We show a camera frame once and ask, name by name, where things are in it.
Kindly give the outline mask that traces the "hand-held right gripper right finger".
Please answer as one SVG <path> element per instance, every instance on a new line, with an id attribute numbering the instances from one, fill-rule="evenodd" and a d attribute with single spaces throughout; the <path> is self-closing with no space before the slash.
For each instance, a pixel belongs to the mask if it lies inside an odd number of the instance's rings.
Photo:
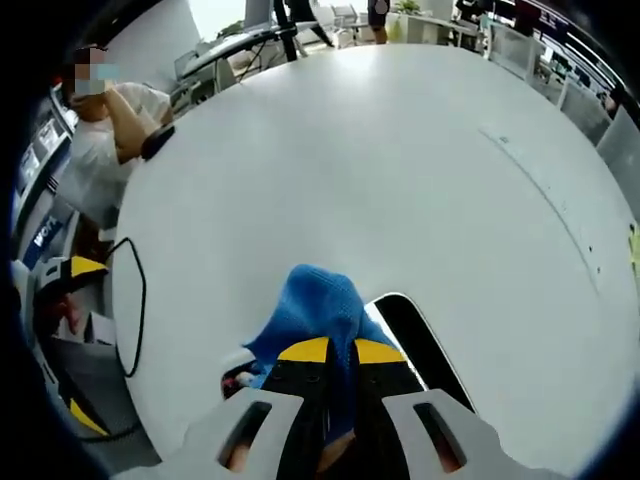
<path id="1" fill-rule="evenodd" d="M 497 434 L 442 391 L 426 391 L 394 347 L 352 344 L 364 479 L 523 479 Z"/>

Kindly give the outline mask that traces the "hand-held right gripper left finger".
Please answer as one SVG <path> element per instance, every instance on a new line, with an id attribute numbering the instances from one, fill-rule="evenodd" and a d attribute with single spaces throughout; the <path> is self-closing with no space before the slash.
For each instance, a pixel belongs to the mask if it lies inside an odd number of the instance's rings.
<path id="1" fill-rule="evenodd" d="M 189 427 L 166 479 L 312 479 L 327 430 L 330 339 L 285 349 L 259 389 L 244 388 Z"/>

